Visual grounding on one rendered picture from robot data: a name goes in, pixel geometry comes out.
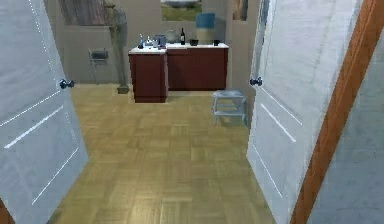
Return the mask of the pale blue step stool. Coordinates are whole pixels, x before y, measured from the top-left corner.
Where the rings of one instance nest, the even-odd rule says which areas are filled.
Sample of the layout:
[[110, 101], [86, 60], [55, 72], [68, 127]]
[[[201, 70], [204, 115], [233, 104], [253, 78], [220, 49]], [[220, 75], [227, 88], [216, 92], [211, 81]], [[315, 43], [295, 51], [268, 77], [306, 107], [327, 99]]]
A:
[[212, 94], [212, 115], [214, 123], [221, 116], [240, 117], [247, 124], [246, 98], [240, 90], [217, 90]]

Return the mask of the red-brown kitchen counter cabinet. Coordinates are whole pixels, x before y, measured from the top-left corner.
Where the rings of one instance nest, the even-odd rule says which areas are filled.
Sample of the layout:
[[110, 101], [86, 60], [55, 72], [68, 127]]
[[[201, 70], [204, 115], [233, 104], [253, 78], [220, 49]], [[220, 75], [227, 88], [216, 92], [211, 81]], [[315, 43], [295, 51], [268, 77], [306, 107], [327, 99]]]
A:
[[167, 44], [128, 52], [135, 103], [164, 103], [169, 91], [226, 88], [229, 47]]

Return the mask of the blue and beige canister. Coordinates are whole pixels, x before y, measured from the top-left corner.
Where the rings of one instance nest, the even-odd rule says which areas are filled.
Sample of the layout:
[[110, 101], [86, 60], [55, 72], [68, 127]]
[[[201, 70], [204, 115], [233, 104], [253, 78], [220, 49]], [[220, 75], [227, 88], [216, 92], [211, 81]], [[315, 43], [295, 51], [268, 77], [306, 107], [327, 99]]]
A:
[[215, 14], [198, 13], [196, 15], [196, 39], [202, 45], [212, 44], [214, 40]]

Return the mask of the grey standing floor lamp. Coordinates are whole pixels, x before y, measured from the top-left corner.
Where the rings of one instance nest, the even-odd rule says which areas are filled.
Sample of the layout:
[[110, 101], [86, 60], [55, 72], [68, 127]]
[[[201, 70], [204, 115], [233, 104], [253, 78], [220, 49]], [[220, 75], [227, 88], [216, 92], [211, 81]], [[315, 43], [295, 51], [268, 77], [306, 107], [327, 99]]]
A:
[[117, 87], [117, 92], [119, 94], [127, 94], [129, 86], [126, 80], [124, 61], [124, 46], [127, 39], [126, 15], [112, 0], [106, 0], [105, 8], [108, 15], [108, 26], [118, 75], [119, 86]]

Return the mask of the white panelled room door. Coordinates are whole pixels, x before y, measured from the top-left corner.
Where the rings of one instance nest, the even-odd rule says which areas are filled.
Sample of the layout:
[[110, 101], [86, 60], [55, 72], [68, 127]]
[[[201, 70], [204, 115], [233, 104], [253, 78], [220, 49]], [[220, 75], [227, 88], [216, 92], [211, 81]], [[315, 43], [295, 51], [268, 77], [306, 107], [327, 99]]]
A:
[[247, 159], [289, 224], [363, 0], [260, 0]]
[[44, 0], [0, 0], [0, 199], [46, 224], [88, 162]]

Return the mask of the window with green view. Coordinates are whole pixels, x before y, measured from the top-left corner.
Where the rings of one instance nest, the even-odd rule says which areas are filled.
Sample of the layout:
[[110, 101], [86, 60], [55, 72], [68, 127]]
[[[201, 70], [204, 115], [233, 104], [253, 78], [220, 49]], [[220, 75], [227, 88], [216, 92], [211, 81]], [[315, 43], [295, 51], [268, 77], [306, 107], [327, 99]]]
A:
[[160, 0], [164, 21], [194, 21], [202, 12], [202, 0]]

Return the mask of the grey wall-mounted box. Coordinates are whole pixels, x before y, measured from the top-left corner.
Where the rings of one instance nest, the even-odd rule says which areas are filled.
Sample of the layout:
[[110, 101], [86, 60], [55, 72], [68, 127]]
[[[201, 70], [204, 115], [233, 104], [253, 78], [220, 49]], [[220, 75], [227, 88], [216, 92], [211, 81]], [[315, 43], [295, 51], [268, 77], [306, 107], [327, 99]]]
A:
[[108, 60], [108, 51], [105, 49], [102, 50], [88, 50], [89, 59], [91, 61], [107, 61]]

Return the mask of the narrow framed wall picture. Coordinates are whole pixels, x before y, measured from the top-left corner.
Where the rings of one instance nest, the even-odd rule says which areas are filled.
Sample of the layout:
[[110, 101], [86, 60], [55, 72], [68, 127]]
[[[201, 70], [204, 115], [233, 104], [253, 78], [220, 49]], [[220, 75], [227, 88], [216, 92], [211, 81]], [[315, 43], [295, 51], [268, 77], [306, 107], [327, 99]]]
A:
[[233, 19], [247, 20], [248, 0], [233, 0]]

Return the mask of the brown wooden door frame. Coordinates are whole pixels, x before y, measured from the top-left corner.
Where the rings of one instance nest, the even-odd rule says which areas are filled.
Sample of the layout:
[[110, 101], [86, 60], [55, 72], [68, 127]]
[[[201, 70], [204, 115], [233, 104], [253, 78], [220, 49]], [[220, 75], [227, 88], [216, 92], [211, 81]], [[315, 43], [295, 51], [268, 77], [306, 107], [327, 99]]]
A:
[[384, 28], [384, 0], [363, 0], [289, 224], [307, 224]]

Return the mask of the brown framed wall picture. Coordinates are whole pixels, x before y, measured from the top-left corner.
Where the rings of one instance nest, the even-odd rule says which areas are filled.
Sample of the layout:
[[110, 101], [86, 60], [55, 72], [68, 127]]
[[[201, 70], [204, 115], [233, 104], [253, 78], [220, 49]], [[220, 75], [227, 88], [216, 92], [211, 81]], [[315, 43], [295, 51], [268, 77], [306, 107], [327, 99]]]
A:
[[58, 0], [65, 22], [71, 26], [105, 26], [105, 0]]

